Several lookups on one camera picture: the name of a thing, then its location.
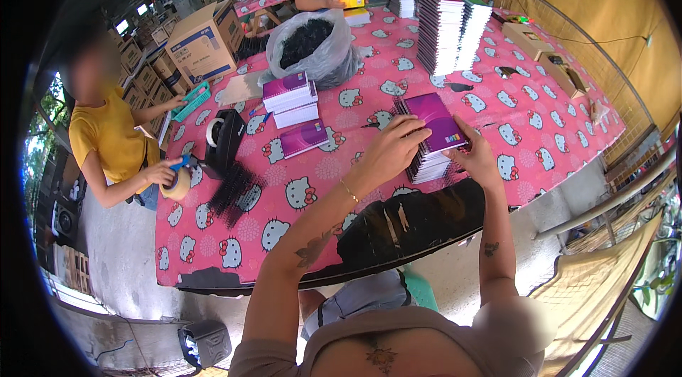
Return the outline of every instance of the plastic bag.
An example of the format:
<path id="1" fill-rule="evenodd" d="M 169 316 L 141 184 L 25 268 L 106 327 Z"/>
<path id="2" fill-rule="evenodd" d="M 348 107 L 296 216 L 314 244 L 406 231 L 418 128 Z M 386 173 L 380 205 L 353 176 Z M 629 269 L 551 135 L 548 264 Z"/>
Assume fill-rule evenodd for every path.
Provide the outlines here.
<path id="1" fill-rule="evenodd" d="M 284 49 L 282 43 L 296 29 L 311 19 L 326 19 L 334 24 L 331 34 L 308 57 L 286 69 L 280 67 Z M 329 90 L 351 79 L 362 61 L 357 49 L 351 45 L 351 27 L 343 17 L 343 10 L 332 9 L 324 13 L 303 12 L 273 29 L 265 46 L 268 70 L 259 78 L 258 84 L 305 71 L 309 80 L 315 81 L 318 91 Z"/>
<path id="2" fill-rule="evenodd" d="M 592 118 L 592 124 L 599 124 L 604 115 L 608 114 L 609 108 L 601 104 L 600 101 L 592 102 L 592 109 L 590 112 L 590 117 Z"/>

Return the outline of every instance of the packing tape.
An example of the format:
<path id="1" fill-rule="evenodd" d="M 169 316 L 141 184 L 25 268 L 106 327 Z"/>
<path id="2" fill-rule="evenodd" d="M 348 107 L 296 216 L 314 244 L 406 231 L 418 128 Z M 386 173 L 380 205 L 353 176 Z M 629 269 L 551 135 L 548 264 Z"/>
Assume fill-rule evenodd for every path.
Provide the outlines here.
<path id="1" fill-rule="evenodd" d="M 187 167 L 181 167 L 175 173 L 173 185 L 170 187 L 159 185 L 159 190 L 161 191 L 161 194 L 164 196 L 164 198 L 180 201 L 190 191 L 191 180 L 192 177 L 190 176 L 190 170 L 188 170 Z"/>
<path id="2" fill-rule="evenodd" d="M 223 118 L 213 118 L 206 127 L 206 143 L 208 143 L 210 147 L 217 148 L 217 139 L 213 138 L 213 127 L 218 123 L 223 124 L 224 122 L 225 119 Z"/>

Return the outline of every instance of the yellow shirt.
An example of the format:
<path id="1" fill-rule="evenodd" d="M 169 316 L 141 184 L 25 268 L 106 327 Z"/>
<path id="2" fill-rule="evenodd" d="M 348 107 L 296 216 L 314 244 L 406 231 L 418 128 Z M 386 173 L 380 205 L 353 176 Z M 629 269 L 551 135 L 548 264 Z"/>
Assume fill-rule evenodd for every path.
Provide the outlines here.
<path id="1" fill-rule="evenodd" d="M 135 130 L 130 105 L 121 98 L 121 87 L 108 88 L 106 104 L 99 108 L 76 106 L 71 116 L 69 139 L 79 167 L 90 151 L 96 151 L 104 175 L 114 183 L 133 177 L 140 171 L 145 158 L 152 166 L 161 159 L 158 143 Z M 144 186 L 138 194 L 149 185 Z"/>

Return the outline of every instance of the person in yellow shirt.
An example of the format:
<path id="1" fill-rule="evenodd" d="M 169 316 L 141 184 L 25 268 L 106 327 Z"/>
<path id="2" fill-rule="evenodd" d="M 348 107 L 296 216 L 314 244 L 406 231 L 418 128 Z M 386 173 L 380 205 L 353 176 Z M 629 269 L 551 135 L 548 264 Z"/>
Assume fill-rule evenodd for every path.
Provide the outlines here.
<path id="1" fill-rule="evenodd" d="M 103 21 L 75 26 L 74 35 L 62 46 L 59 70 L 72 110 L 71 149 L 104 208 L 135 200 L 155 211 L 158 185 L 172 184 L 175 172 L 169 167 L 182 159 L 161 160 L 157 141 L 135 127 L 180 106 L 184 96 L 131 110 L 116 85 L 120 71 L 120 54 Z"/>

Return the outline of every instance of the gold bracelet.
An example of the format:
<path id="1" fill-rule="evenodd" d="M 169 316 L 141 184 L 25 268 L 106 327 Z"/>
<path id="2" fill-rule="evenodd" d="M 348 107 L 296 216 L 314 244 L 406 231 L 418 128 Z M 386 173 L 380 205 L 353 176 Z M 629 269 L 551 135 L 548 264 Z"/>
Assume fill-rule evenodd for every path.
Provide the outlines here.
<path id="1" fill-rule="evenodd" d="M 340 178 L 340 179 L 339 179 L 339 182 L 341 182 L 341 184 L 343 185 L 343 187 L 346 188 L 346 192 L 348 192 L 348 194 L 355 200 L 355 203 L 360 202 L 360 200 L 357 199 L 357 196 L 355 196 L 355 195 L 353 194 L 353 192 L 351 192 L 351 190 L 348 188 L 348 185 L 346 185 L 346 182 L 343 181 L 343 178 Z"/>

